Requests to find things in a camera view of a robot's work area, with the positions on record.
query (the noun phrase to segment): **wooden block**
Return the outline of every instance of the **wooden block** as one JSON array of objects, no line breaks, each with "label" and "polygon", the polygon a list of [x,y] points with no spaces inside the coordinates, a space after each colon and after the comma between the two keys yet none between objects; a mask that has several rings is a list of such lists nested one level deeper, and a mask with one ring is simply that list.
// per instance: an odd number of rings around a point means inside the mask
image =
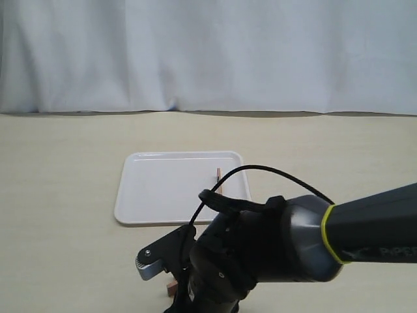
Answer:
[{"label": "wooden block", "polygon": [[168,297],[172,298],[175,296],[178,290],[178,282],[174,280],[172,283],[167,285]]},{"label": "wooden block", "polygon": [[[217,182],[222,179],[222,170],[220,168],[217,168]],[[217,190],[217,193],[223,194],[223,186],[220,186]]]}]

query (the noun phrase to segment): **black robot arm segment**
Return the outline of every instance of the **black robot arm segment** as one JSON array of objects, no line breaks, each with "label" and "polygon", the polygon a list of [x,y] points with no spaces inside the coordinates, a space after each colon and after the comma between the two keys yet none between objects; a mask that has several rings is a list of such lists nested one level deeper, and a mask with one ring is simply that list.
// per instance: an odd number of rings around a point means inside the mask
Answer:
[{"label": "black robot arm segment", "polygon": [[258,283],[328,282],[352,261],[417,263],[417,183],[341,205],[199,197],[218,215],[197,240],[183,225],[137,255],[144,280],[165,271],[179,283],[165,313],[236,313]]},{"label": "black robot arm segment", "polygon": [[341,263],[417,263],[417,183],[329,207],[322,231]]}]

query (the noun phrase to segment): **white backdrop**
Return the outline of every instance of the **white backdrop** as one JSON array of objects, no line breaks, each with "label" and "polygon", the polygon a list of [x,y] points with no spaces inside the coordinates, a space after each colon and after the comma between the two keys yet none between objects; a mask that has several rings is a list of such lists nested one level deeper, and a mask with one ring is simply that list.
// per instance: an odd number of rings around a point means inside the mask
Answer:
[{"label": "white backdrop", "polygon": [[0,2],[3,112],[417,114],[415,0]]}]

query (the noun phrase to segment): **wire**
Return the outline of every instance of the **wire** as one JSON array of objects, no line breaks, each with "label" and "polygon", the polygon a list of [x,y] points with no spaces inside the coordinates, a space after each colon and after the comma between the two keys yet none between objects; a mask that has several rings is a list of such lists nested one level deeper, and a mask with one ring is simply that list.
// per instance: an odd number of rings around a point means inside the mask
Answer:
[{"label": "wire", "polygon": [[[230,178],[230,176],[232,176],[232,175],[234,175],[234,174],[236,174],[240,171],[244,171],[244,170],[261,170],[261,171],[269,171],[271,173],[275,173],[277,175],[285,177],[285,178],[289,179],[290,181],[293,181],[294,183],[304,187],[305,189],[307,189],[311,193],[315,194],[317,197],[322,198],[324,201],[328,202],[330,205],[334,204],[334,202],[331,199],[329,199],[324,194],[319,192],[316,188],[313,188],[309,184],[303,182],[302,180],[300,180],[300,179],[298,179],[298,178],[296,178],[296,177],[294,177],[294,176],[292,176],[288,173],[285,173],[284,171],[277,170],[276,168],[271,168],[270,166],[264,166],[264,165],[243,165],[243,166],[239,166],[239,167],[231,170],[226,175],[224,175],[214,185],[214,187],[211,189],[211,191],[216,191],[226,180],[228,180],[228,178]],[[204,203],[201,202],[201,204],[198,206],[197,210],[195,210],[195,213],[193,214],[192,218],[190,219],[190,221],[188,223],[188,227],[186,228],[184,237],[182,238],[182,241],[181,241],[181,244],[180,244],[180,253],[179,253],[180,265],[181,265],[182,269],[184,269],[182,254],[184,253],[184,245],[185,245],[186,238],[188,237],[190,229],[193,227],[195,220],[197,219],[198,215],[200,214],[200,212],[203,208],[204,208]]]}]

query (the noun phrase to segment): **beige table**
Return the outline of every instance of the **beige table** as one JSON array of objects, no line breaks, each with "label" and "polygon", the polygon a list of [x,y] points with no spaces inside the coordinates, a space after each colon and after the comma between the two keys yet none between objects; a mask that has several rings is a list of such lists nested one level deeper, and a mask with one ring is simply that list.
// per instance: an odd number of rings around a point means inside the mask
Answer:
[{"label": "beige table", "polygon": [[[0,312],[159,313],[168,275],[140,279],[134,258],[172,227],[113,218],[125,157],[230,149],[353,200],[417,181],[417,118],[194,113],[0,115]],[[304,190],[248,172],[264,201]],[[349,265],[327,284],[260,284],[256,312],[415,312],[417,265]]]}]

